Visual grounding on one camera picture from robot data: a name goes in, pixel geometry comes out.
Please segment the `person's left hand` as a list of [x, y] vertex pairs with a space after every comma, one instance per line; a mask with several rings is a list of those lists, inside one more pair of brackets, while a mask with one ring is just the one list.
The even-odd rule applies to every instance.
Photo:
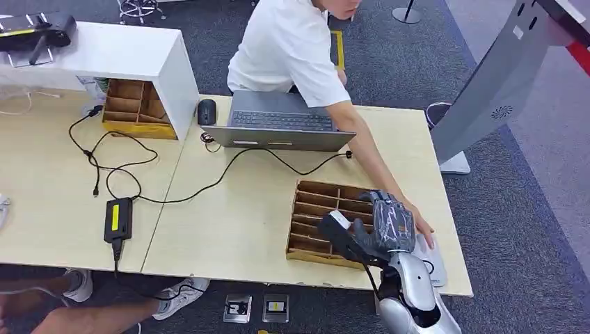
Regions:
[[433, 250], [435, 248], [432, 236], [432, 234], [434, 233], [434, 229], [426, 222], [426, 220], [421, 215], [419, 209], [416, 206], [414, 206], [413, 203], [406, 200], [404, 201], [404, 206], [412, 213], [416, 230], [424, 236], [424, 239], [428, 247], [431, 250]]

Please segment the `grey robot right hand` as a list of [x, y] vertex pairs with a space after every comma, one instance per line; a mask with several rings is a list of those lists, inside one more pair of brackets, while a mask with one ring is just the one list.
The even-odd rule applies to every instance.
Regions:
[[416, 242], [413, 214], [383, 190], [366, 191], [361, 193], [360, 199], [371, 202], [373, 223], [371, 233], [362, 223], [353, 223], [354, 239], [360, 247], [385, 261], [390, 260], [392, 253], [412, 253]]

